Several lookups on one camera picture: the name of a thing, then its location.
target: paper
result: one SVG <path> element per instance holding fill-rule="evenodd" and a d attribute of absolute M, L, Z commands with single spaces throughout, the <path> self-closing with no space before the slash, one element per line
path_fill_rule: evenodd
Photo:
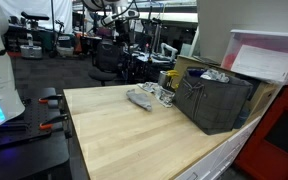
<path fill-rule="evenodd" d="M 288 74 L 288 53 L 243 45 L 231 70 L 252 77 L 283 82 Z"/>

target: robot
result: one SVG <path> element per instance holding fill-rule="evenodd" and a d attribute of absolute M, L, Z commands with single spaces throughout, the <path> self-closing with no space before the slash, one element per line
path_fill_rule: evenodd
<path fill-rule="evenodd" d="M 118 32 L 123 30 L 123 21 L 138 17 L 139 13 L 129 10 L 127 0 L 83 0 L 84 5 L 90 11 L 98 11 L 104 9 L 106 5 L 111 5 L 113 14 L 104 17 L 99 24 L 102 26 L 112 26 L 114 22 L 118 22 Z M 25 107 L 15 88 L 14 75 L 10 57 L 5 51 L 1 36 L 8 29 L 8 21 L 0 7 L 0 125 L 19 116 L 25 110 Z"/>

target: workstation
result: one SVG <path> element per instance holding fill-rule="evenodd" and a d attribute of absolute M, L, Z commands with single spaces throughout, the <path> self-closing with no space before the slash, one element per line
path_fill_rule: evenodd
<path fill-rule="evenodd" d="M 288 2 L 0 0 L 0 179 L 288 179 Z"/>

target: black table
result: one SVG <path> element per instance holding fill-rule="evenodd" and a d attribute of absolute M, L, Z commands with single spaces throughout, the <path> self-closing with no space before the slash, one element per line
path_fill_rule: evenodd
<path fill-rule="evenodd" d="M 55 94 L 54 88 L 19 91 L 21 94 L 44 97 Z M 51 111 L 59 111 L 50 105 Z M 56 123 L 53 129 L 62 129 Z M 71 179 L 68 145 L 63 130 L 50 137 L 29 143 L 0 148 L 0 179 Z"/>

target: black chair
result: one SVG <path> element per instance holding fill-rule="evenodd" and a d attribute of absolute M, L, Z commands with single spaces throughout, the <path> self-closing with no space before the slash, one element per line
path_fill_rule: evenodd
<path fill-rule="evenodd" d="M 92 79 L 101 81 L 101 85 L 105 86 L 106 81 L 113 81 L 117 76 L 120 55 L 121 49 L 113 45 L 111 40 L 102 40 L 97 45 L 97 55 L 93 59 L 95 63 L 88 75 Z"/>

